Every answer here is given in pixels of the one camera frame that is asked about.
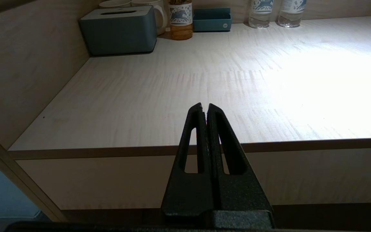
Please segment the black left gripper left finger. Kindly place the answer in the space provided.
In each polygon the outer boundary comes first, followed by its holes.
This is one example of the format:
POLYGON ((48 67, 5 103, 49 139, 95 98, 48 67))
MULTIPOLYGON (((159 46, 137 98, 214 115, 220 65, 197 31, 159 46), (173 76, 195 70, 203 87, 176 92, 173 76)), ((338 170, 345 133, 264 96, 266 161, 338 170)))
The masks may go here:
POLYGON ((165 217, 199 217, 214 208, 211 160, 202 104, 190 107, 171 169, 161 210, 165 217), (192 130, 197 135, 197 173, 185 171, 192 130))

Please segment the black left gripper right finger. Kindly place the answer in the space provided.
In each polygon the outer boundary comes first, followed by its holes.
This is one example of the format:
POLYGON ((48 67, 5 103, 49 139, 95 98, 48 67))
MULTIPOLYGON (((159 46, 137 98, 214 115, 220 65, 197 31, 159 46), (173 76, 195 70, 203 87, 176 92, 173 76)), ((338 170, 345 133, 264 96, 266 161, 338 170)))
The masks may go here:
POLYGON ((214 209, 212 227, 274 227, 273 209, 224 111, 210 104, 207 132, 214 209))

